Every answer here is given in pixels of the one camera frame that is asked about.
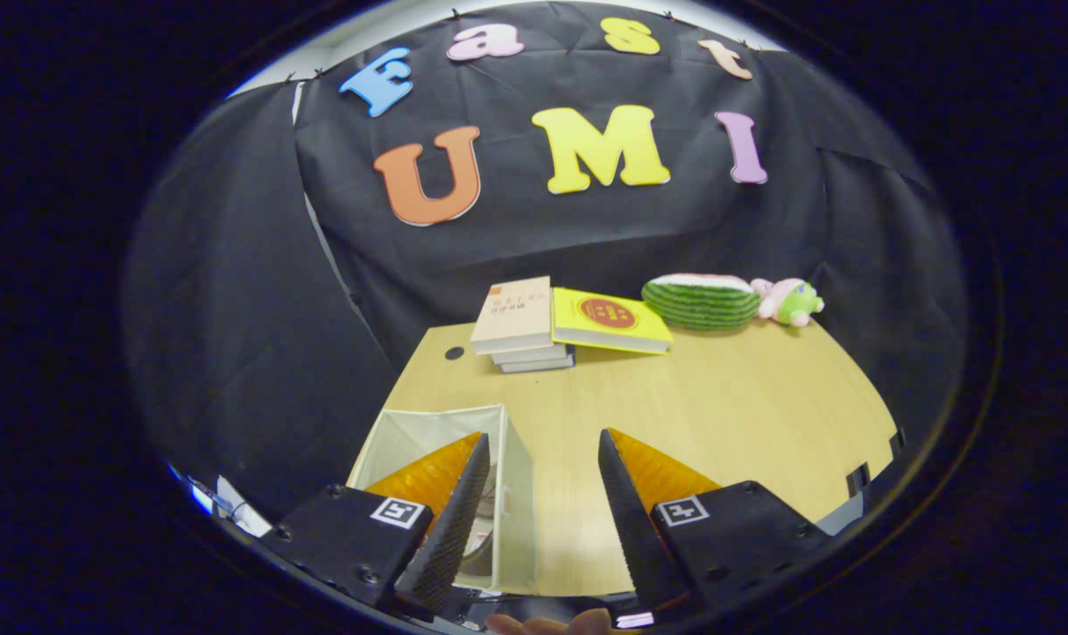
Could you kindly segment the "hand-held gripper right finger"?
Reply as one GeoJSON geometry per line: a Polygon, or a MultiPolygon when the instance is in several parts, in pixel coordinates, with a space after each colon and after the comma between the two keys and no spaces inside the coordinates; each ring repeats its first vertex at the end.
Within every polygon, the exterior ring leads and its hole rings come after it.
{"type": "Polygon", "coordinates": [[[635,596],[657,618],[740,608],[829,539],[764,485],[719,485],[621,430],[601,432],[598,465],[635,596]]]}

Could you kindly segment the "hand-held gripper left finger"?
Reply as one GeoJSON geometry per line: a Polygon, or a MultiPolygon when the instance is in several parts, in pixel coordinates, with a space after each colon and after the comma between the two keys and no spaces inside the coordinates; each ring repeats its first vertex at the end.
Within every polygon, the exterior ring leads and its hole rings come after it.
{"type": "Polygon", "coordinates": [[[430,620],[444,612],[489,465],[489,438],[474,431],[368,487],[328,486],[263,543],[357,602],[430,620]]]}

